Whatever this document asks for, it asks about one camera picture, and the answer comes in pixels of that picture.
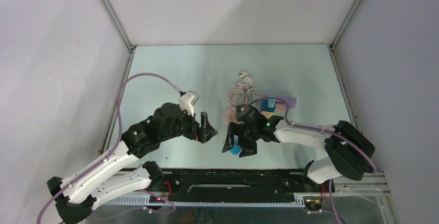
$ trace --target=aluminum frame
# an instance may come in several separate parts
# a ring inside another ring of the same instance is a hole
[[[108,14],[110,21],[113,23],[117,33],[120,38],[124,42],[127,50],[129,51],[129,57],[126,61],[123,76],[121,78],[121,84],[128,78],[129,71],[131,69],[131,64],[133,62],[135,46],[129,41],[129,37],[123,29],[123,25],[119,20],[114,8],[111,5],[110,0],[100,0],[105,11]],[[362,0],[354,0],[352,6],[349,9],[342,25],[340,26],[336,36],[334,37],[333,42],[328,45],[328,51],[331,55],[332,63],[334,65],[335,73],[342,91],[343,99],[345,101],[349,118],[351,123],[358,128],[360,131],[360,126],[358,124],[358,117],[355,114],[354,108],[349,98],[347,87],[343,80],[342,71],[339,67],[336,55],[334,50],[337,48],[341,37],[343,36],[346,28],[354,17],[358,7],[360,6]],[[111,111],[109,120],[107,122],[107,134],[103,139],[103,143],[101,149],[99,150],[102,153],[106,148],[108,148],[110,143],[110,138],[113,133],[113,129],[116,122],[116,108],[115,102],[113,104],[113,109]],[[398,215],[396,214],[396,209],[394,206],[394,202],[390,195],[390,190],[387,185],[387,181],[384,177],[383,173],[376,174],[367,174],[364,176],[361,181],[352,181],[344,177],[339,177],[334,179],[335,193],[333,194],[335,197],[351,197],[351,196],[375,196],[377,199],[377,204],[380,206],[381,215],[383,218],[383,222],[385,224],[399,224],[400,220]],[[302,197],[315,197],[318,194],[315,193],[298,193],[296,194],[299,198]]]

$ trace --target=white wall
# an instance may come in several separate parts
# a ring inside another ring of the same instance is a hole
[[[336,51],[406,224],[439,217],[438,23],[439,0],[364,0]]]
[[[133,44],[330,43],[354,0],[111,0]]]
[[[99,0],[0,6],[0,222],[29,224],[46,181],[97,156],[127,52]]]

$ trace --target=metal bar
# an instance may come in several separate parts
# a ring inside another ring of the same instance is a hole
[[[343,36],[343,33],[345,32],[347,26],[349,25],[355,13],[357,12],[358,6],[360,6],[362,1],[363,0],[354,0],[354,3],[352,3],[352,6],[350,7],[345,19],[343,20],[342,25],[340,26],[339,30],[337,31],[337,34],[334,37],[334,40],[332,41],[331,44],[332,49],[335,50],[337,48],[337,45],[339,44],[340,39]]]
[[[395,218],[396,215],[392,211],[392,208],[390,206],[389,201],[391,201],[390,196],[382,197],[382,200],[381,200],[382,209],[383,209],[385,216],[387,217],[387,223],[396,224],[396,218]]]
[[[129,54],[128,59],[126,60],[126,63],[124,66],[124,71],[123,71],[122,78],[120,80],[119,85],[122,85],[122,83],[128,78],[129,71],[131,69],[131,64],[133,63],[134,52],[135,52],[135,49],[133,49],[133,52]],[[105,138],[103,139],[102,145],[100,146],[101,148],[99,150],[99,155],[102,154],[106,149],[108,149],[108,146],[110,145],[111,136],[113,134],[114,126],[116,124],[116,101],[117,101],[116,98],[117,98],[117,93],[116,93],[116,97],[114,98],[113,109],[112,109],[110,117],[108,118],[108,121],[107,121],[107,127],[108,127],[107,134],[105,135]]]
[[[133,192],[117,198],[114,198],[106,205],[131,205],[131,206],[162,206],[163,203],[150,203],[151,196],[144,193]],[[304,207],[302,196],[296,197],[295,202],[288,203],[235,203],[235,202],[172,202],[175,206],[191,207]]]
[[[360,181],[350,180],[345,177],[334,178],[334,184],[385,184],[386,178],[383,176],[364,176]]]
[[[118,15],[114,11],[114,8],[111,5],[110,0],[100,0],[100,2],[102,3],[102,6],[104,7],[105,12],[107,12],[108,17],[110,18],[111,23],[113,23],[114,28],[116,28],[117,33],[119,34],[120,38],[124,42],[128,52],[132,52],[133,51],[133,45],[129,41],[128,36],[127,36],[123,26],[122,26],[122,23],[119,20]]]
[[[383,224],[388,224],[387,216],[384,213],[384,210],[382,208],[383,204],[382,204],[381,197],[376,197],[376,204],[377,204],[377,207],[379,209],[379,213],[381,214],[381,219],[383,220]]]
[[[386,198],[386,200],[387,200],[387,202],[389,203],[388,211],[391,211],[391,216],[392,216],[392,218],[393,218],[395,224],[401,224],[401,220],[399,219],[399,215],[398,215],[398,212],[397,212],[397,208],[396,208],[396,206],[395,206],[395,203],[394,203],[394,201],[393,201],[392,196],[388,196],[388,197]]]
[[[337,62],[337,58],[335,56],[335,53],[330,46],[328,46],[328,50],[329,50],[329,53],[331,55],[332,64],[333,64],[334,69],[335,69],[335,74],[336,74],[337,79],[339,81],[340,89],[342,91],[343,99],[344,99],[344,102],[346,104],[347,113],[349,115],[350,122],[354,127],[356,127],[361,132],[361,129],[358,126],[358,119],[357,119],[356,114],[354,113],[354,108],[352,107],[352,103],[350,101],[350,97],[349,97],[349,94],[347,92],[346,84],[344,83],[343,76],[342,76],[342,73],[340,70],[339,63]]]

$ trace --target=gray wall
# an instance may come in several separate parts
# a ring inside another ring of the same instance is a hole
[[[336,55],[402,223],[437,223],[439,0],[364,0]]]
[[[0,223],[29,224],[96,158],[127,51],[99,0],[0,0],[0,20]]]

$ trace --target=pink object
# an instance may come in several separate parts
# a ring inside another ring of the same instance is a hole
[[[241,124],[242,122],[239,122],[236,119],[236,110],[235,107],[232,107],[226,111],[226,126],[229,126],[229,123],[234,122],[236,124]]]

